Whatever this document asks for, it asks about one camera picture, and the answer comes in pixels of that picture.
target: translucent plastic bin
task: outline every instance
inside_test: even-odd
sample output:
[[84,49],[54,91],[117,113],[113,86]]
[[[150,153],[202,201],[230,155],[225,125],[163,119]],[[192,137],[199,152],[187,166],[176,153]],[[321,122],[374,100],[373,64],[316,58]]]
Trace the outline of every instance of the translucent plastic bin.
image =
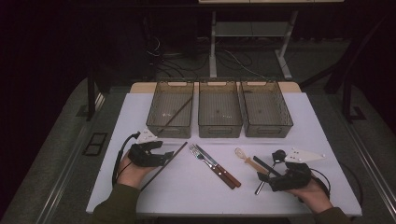
[[237,138],[242,115],[236,79],[209,77],[199,82],[198,125],[202,138]]
[[158,137],[190,138],[193,91],[193,79],[159,80],[148,113],[148,129]]
[[242,79],[239,96],[246,137],[287,136],[293,121],[276,81]]

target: white table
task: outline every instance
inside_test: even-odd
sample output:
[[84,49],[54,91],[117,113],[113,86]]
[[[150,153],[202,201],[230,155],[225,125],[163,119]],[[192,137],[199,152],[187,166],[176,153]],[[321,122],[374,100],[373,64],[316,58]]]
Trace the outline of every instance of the white table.
[[[124,140],[132,133],[146,127],[152,93],[129,93],[122,106],[119,119],[111,137],[92,196],[87,206],[91,213],[104,201],[110,191],[111,176],[117,153]],[[259,195],[254,191],[261,181],[253,168],[237,158],[236,147],[241,147],[249,157],[257,156],[272,164],[271,154],[278,149],[289,152],[292,148],[325,154],[326,159],[308,165],[325,174],[332,184],[331,201],[349,216],[361,216],[358,204],[344,173],[338,164],[317,116],[304,93],[284,93],[294,126],[286,138],[247,138],[242,129],[239,138],[201,139],[198,137],[198,96],[194,94],[192,110],[192,137],[190,139],[164,138],[163,147],[153,153],[177,151],[184,142],[198,144],[241,183],[240,188],[228,188],[202,162],[196,160],[185,146],[163,171],[142,191],[138,205],[139,216],[190,216],[190,217],[294,217],[310,214],[309,209],[286,192],[272,192],[265,185]],[[131,139],[125,152],[134,143]],[[286,166],[276,166],[284,174]],[[152,172],[142,186],[155,175]]]

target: utensil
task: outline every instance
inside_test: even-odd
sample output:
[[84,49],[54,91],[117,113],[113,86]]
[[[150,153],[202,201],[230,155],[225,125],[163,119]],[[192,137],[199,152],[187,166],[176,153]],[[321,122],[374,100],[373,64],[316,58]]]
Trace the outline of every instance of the utensil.
[[233,183],[236,185],[237,188],[241,187],[241,182],[239,182],[233,175],[231,175],[228,171],[226,171],[218,162],[216,162],[209,154],[207,154],[201,147],[198,145],[194,145],[198,150],[204,155],[205,159],[207,159],[213,166],[216,166],[221,170],[221,172],[226,175]]
[[213,173],[215,173],[218,177],[220,177],[220,179],[224,181],[224,183],[226,183],[228,187],[230,187],[230,189],[235,188],[235,184],[233,183],[233,181],[231,181],[231,179],[229,179],[226,175],[224,175],[218,167],[212,165],[209,161],[207,161],[204,155],[201,154],[201,152],[194,145],[189,146],[189,148],[192,155],[194,155],[196,159],[200,161],[204,161],[206,165],[210,168],[210,170],[212,170]]
[[235,154],[237,157],[241,158],[242,160],[245,161],[245,163],[249,164],[251,167],[253,167],[257,172],[260,172],[262,174],[267,175],[268,171],[262,168],[259,164],[254,162],[250,157],[247,157],[245,152],[241,148],[236,148],[235,149]]

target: black wire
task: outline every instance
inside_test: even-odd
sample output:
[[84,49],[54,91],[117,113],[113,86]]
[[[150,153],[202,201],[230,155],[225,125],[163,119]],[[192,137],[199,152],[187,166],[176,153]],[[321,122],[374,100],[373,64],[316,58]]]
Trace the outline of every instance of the black wire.
[[131,165],[131,164],[132,164],[132,162],[130,161],[130,162],[128,163],[128,165],[126,165],[124,168],[122,168],[122,170],[119,171],[119,174],[117,175],[117,179],[119,178],[120,174],[121,174],[129,165]]
[[174,77],[174,76],[172,76],[170,73],[168,73],[166,70],[164,70],[164,69],[161,69],[161,68],[159,68],[159,67],[157,67],[157,69],[158,70],[160,70],[160,71],[162,71],[162,72],[164,72],[166,75],[168,75],[169,77]]
[[248,56],[245,52],[237,52],[237,53],[240,53],[240,54],[245,55],[245,57],[249,60],[248,63],[242,63],[240,59],[237,59],[237,60],[236,60],[236,59],[235,59],[235,58],[236,58],[235,53],[230,52],[229,50],[226,50],[226,49],[220,49],[220,50],[222,50],[223,52],[225,52],[226,55],[229,56],[229,58],[231,58],[231,60],[230,60],[230,59],[225,59],[226,61],[228,61],[228,62],[230,62],[230,63],[235,63],[235,64],[238,64],[239,66],[245,66],[245,67],[251,66],[251,65],[253,64],[253,60],[252,60],[252,59],[250,58],[250,56]]
[[332,189],[332,186],[330,185],[330,181],[329,181],[329,179],[326,177],[326,175],[324,175],[323,173],[321,173],[321,172],[319,172],[318,170],[315,170],[315,169],[312,169],[312,168],[310,168],[310,170],[311,171],[315,171],[315,172],[317,172],[318,174],[320,174],[321,176],[323,176],[325,179],[326,179],[326,181],[327,181],[327,184],[328,184],[328,191],[329,191],[329,193],[330,193],[330,191],[331,191],[331,189]]
[[340,163],[340,165],[344,166],[344,168],[346,168],[352,174],[352,176],[355,178],[355,181],[358,184],[358,188],[359,188],[359,195],[360,195],[360,197],[359,197],[359,205],[362,206],[363,205],[363,187],[361,186],[361,182],[359,181],[359,179],[356,176],[356,174],[353,173],[353,171],[348,166],[346,166],[345,164],[343,164],[341,162],[339,162],[339,163]]
[[221,56],[221,55],[219,55],[219,54],[216,54],[216,59],[217,59],[217,61],[219,61],[219,63],[221,63],[224,67],[226,67],[226,68],[228,68],[228,69],[231,69],[231,70],[234,70],[234,71],[240,71],[240,70],[243,70],[243,69],[244,69],[244,68],[241,66],[241,64],[238,64],[238,67],[237,67],[237,68],[230,67],[229,65],[227,65],[227,64],[224,63],[224,61],[222,60],[222,59],[224,59],[223,56]]
[[168,67],[168,68],[172,68],[173,70],[177,71],[182,77],[184,77],[184,75],[177,68],[175,68],[171,65],[165,64],[165,63],[161,63],[160,65]]
[[204,68],[205,65],[206,65],[206,63],[207,63],[207,61],[208,61],[208,59],[209,59],[209,54],[206,55],[205,60],[204,60],[204,63],[203,63],[202,65],[200,65],[199,67],[196,67],[196,68],[182,68],[181,66],[179,66],[179,65],[177,65],[177,64],[175,64],[175,63],[170,62],[170,60],[174,60],[174,59],[163,59],[163,60],[166,61],[166,62],[168,62],[168,63],[172,63],[173,65],[176,65],[176,66],[179,67],[181,70],[189,71],[189,72],[190,72],[190,71],[197,71],[197,70],[200,70],[200,69]]
[[122,158],[122,155],[123,155],[123,150],[124,150],[126,144],[129,142],[129,140],[131,140],[131,138],[133,138],[133,137],[136,137],[136,133],[131,134],[129,137],[127,137],[127,138],[125,139],[125,141],[124,141],[124,143],[122,144],[122,147],[121,147],[121,149],[120,149],[120,151],[119,151],[119,154],[118,154],[118,156],[117,156],[116,163],[114,164],[114,169],[113,169],[113,176],[112,176],[112,183],[113,183],[113,185],[116,184],[117,179],[119,178],[118,170],[119,170],[120,161],[121,161],[121,158]]

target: black cable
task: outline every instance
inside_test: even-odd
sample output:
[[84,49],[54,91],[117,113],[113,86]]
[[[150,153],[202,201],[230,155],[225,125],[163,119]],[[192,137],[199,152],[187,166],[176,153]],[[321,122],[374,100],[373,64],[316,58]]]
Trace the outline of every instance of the black cable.
[[131,164],[132,164],[132,162],[130,161],[124,168],[122,168],[122,170],[120,170],[120,172],[119,172],[119,176],[120,176],[120,174],[121,174],[129,165],[131,165]]
[[[206,63],[207,63],[207,61],[208,61],[208,59],[209,59],[209,54],[207,54],[206,55],[206,57],[205,57],[205,60],[204,60],[204,63],[202,64],[202,65],[200,65],[199,67],[196,67],[196,68],[182,68],[181,66],[179,66],[179,65],[177,65],[178,67],[180,67],[180,69],[181,70],[184,70],[184,71],[197,71],[197,70],[200,70],[200,69],[202,69],[202,68],[204,68],[205,67],[205,65],[206,65]],[[172,62],[170,62],[170,60],[174,60],[174,59],[163,59],[164,61],[167,61],[168,63],[172,63]]]
[[329,181],[329,179],[326,177],[326,175],[324,175],[323,173],[321,173],[321,172],[319,172],[318,170],[315,170],[315,169],[312,169],[312,168],[310,168],[310,170],[311,171],[315,171],[315,172],[317,172],[318,174],[320,174],[321,176],[323,176],[325,179],[326,179],[326,181],[327,181],[327,184],[328,184],[328,191],[329,191],[329,195],[330,195],[330,191],[332,190],[332,186],[330,185],[330,181]]
[[172,76],[170,73],[168,73],[166,70],[164,70],[164,69],[161,69],[161,68],[159,68],[159,67],[157,67],[157,69],[158,70],[160,70],[160,71],[162,71],[162,72],[164,72],[166,75],[168,75],[169,77],[174,77],[174,76]]
[[239,66],[245,66],[245,67],[251,66],[251,65],[253,64],[253,60],[252,60],[252,59],[250,58],[250,56],[248,56],[245,52],[238,52],[238,53],[245,55],[245,57],[249,60],[248,63],[242,63],[240,59],[238,59],[238,60],[236,61],[236,59],[235,59],[235,58],[236,58],[235,53],[232,53],[232,52],[228,51],[227,49],[220,49],[220,50],[226,52],[228,56],[233,55],[233,56],[230,57],[231,60],[226,59],[226,61],[228,61],[228,62],[230,62],[230,63],[235,63],[235,64],[238,64]]
[[358,184],[358,188],[359,188],[359,205],[362,206],[363,205],[363,187],[361,186],[361,182],[358,179],[358,176],[345,164],[339,162],[340,165],[342,165],[344,168],[346,168],[353,176],[353,178],[355,179],[356,183]]
[[173,70],[175,70],[175,71],[177,71],[182,77],[184,77],[184,75],[180,72],[180,71],[178,71],[178,69],[177,68],[175,68],[175,67],[173,67],[173,66],[171,66],[171,65],[168,65],[168,64],[164,64],[164,63],[161,63],[161,64],[159,64],[159,65],[162,65],[162,66],[165,66],[165,67],[168,67],[168,68],[171,68],[171,69],[173,69]]
[[112,176],[113,186],[116,184],[117,179],[119,178],[118,170],[119,170],[120,161],[121,161],[121,158],[123,155],[123,150],[124,150],[126,144],[129,142],[129,140],[131,140],[131,138],[133,138],[133,137],[136,138],[136,133],[131,134],[131,136],[127,137],[127,139],[124,141],[124,143],[119,151],[119,154],[117,155],[116,163],[114,164],[114,169],[113,169],[113,176]]

